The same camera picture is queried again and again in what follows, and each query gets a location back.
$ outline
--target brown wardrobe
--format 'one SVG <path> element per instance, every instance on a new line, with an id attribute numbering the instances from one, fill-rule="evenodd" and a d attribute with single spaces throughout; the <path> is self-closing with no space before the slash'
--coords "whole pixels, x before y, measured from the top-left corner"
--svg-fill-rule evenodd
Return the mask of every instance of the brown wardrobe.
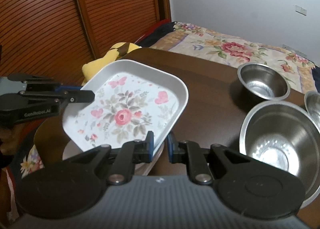
<path id="1" fill-rule="evenodd" d="M 168 11 L 168 0 L 0 0 L 0 76 L 79 85 L 83 64 L 116 42 L 134 42 Z"/>

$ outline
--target wall switch plate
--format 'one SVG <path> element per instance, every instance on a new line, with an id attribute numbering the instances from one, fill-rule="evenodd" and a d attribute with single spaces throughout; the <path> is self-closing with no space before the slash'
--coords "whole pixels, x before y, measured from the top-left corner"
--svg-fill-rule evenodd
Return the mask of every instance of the wall switch plate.
<path id="1" fill-rule="evenodd" d="M 302 8 L 302 7 L 300 7 L 300 6 L 297 6 L 297 5 L 296 5 L 296 12 L 298 12 L 298 13 L 304 15 L 304 16 L 307 15 L 307 10 Z"/>

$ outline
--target wall outlet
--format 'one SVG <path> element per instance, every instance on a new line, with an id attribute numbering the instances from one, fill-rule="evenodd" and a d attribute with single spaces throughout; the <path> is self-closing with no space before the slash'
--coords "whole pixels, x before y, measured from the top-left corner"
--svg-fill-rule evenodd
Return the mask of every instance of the wall outlet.
<path id="1" fill-rule="evenodd" d="M 304 57 L 304 58 L 308 58 L 306 54 L 304 54 L 303 52 L 300 52 L 299 50 L 295 50 L 293 48 L 291 48 L 290 46 L 286 45 L 286 44 L 283 44 L 282 45 L 282 48 L 288 50 L 288 51 L 291 51 L 291 52 L 294 52 L 296 53 L 297 55 L 301 56 L 301 57 Z"/>
<path id="2" fill-rule="evenodd" d="M 297 6 L 297 5 L 296 5 L 296 12 L 298 12 L 298 13 L 304 15 L 304 16 L 307 15 L 307 10 L 302 8 L 302 7 L 300 7 L 300 6 Z"/>

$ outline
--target white plate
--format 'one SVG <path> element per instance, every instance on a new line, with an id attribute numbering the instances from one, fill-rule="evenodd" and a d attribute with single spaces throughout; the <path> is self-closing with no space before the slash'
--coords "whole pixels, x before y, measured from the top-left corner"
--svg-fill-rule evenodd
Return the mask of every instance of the white plate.
<path id="1" fill-rule="evenodd" d="M 147 65 L 119 60 L 102 68 L 82 90 L 91 104 L 69 104 L 63 129 L 82 150 L 101 144 L 121 147 L 154 132 L 154 153 L 188 102 L 188 89 L 176 76 Z"/>

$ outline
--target stainless steel bowl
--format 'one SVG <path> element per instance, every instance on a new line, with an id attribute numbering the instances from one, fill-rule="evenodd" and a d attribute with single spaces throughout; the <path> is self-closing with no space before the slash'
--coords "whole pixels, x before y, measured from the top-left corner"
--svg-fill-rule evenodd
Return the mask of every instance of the stainless steel bowl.
<path id="1" fill-rule="evenodd" d="M 304 105 L 313 121 L 320 128 L 320 93 L 308 91 L 304 95 Z"/>
<path id="2" fill-rule="evenodd" d="M 302 108 L 285 101 L 265 101 L 246 116 L 240 131 L 240 153 L 299 177 L 306 197 L 319 194 L 320 130 Z"/>
<path id="3" fill-rule="evenodd" d="M 283 100 L 290 93 L 287 81 L 267 65 L 258 63 L 240 65 L 238 78 L 246 89 L 264 100 Z"/>

